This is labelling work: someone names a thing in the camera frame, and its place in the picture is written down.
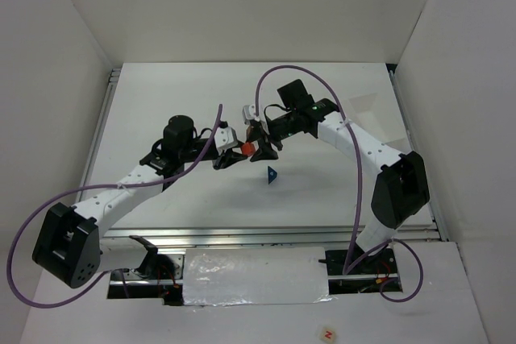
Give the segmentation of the silver foil sheet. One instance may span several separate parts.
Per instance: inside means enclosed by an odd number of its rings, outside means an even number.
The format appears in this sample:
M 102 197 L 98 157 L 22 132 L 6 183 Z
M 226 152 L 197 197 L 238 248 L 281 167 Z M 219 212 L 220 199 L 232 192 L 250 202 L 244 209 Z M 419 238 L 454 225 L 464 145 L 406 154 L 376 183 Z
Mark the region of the silver foil sheet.
M 187 306 L 301 305 L 331 300 L 321 247 L 188 249 Z

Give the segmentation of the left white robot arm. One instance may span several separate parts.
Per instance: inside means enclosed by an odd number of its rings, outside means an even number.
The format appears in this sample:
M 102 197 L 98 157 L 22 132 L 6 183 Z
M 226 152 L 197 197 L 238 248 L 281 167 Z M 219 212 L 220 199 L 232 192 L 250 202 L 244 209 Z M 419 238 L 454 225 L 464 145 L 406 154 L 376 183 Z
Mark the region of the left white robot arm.
M 147 277 L 162 263 L 172 267 L 172 261 L 141 236 L 118 242 L 104 236 L 133 209 L 184 175 L 187 164 L 211 161 L 214 169 L 224 169 L 247 158 L 240 152 L 242 146 L 226 122 L 217 123 L 210 137 L 202 139 L 192 118 L 170 118 L 162 138 L 112 189 L 71 206 L 57 203 L 47 211 L 33 261 L 70 288 L 81 287 L 100 271 L 134 269 Z

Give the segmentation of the red cube wood block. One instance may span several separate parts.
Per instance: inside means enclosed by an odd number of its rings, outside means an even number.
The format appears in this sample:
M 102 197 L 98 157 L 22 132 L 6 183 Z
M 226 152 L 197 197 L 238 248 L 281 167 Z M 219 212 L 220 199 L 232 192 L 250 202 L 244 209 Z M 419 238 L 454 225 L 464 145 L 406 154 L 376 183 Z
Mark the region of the red cube wood block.
M 245 155 L 246 157 L 251 157 L 255 154 L 256 148 L 253 143 L 244 143 L 240 147 L 241 153 Z

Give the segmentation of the blue triangle wood block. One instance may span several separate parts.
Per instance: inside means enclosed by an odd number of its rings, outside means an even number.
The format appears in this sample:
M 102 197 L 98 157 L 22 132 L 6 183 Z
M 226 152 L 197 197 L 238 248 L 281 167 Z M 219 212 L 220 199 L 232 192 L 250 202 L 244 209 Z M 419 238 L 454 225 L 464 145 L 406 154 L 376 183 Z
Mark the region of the blue triangle wood block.
M 278 176 L 277 171 L 271 166 L 267 167 L 268 184 L 271 184 Z

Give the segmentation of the aluminium rail frame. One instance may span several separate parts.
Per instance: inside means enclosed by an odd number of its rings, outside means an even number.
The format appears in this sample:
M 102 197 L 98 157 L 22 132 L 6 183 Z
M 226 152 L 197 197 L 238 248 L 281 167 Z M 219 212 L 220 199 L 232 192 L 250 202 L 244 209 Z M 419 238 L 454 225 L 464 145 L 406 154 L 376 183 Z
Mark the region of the aluminium rail frame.
M 222 109 L 223 118 L 244 135 L 242 107 L 259 99 L 277 116 L 277 89 L 296 79 L 315 99 L 337 95 L 354 122 L 351 98 L 376 92 L 395 97 L 381 63 L 311 63 L 294 70 L 267 63 L 126 63 L 111 78 L 87 180 L 113 183 L 129 173 L 176 114 L 205 130 Z M 278 173 L 271 184 L 268 166 Z M 139 235 L 167 248 L 346 242 L 355 207 L 354 158 L 298 134 L 273 162 L 244 161 L 220 171 L 199 164 L 115 223 L 107 236 Z

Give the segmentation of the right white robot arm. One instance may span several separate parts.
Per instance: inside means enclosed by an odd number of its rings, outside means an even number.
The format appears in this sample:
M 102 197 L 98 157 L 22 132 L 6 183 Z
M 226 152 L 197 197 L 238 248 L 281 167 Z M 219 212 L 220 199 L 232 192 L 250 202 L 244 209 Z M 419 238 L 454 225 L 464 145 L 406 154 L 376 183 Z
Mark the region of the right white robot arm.
M 275 160 L 283 140 L 298 133 L 310 134 L 356 159 L 357 176 L 369 173 L 375 179 L 372 218 L 362 231 L 353 230 L 344 269 L 364 253 L 373 254 L 378 245 L 390 240 L 406 219 L 430 200 L 423 158 L 416 152 L 403 153 L 343 116 L 337 102 L 315 101 L 300 80 L 279 88 L 283 115 L 270 119 L 264 109 L 243 108 L 248 125 L 247 141 L 258 149 L 252 160 Z

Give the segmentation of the small letter N tile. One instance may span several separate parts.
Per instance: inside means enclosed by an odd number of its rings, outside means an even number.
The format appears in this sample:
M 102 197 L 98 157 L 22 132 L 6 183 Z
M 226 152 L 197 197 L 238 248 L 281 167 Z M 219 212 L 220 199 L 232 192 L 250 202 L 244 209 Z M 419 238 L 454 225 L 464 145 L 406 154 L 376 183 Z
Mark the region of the small letter N tile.
M 332 328 L 324 325 L 319 329 L 318 338 L 323 343 L 333 344 L 336 339 L 336 333 Z

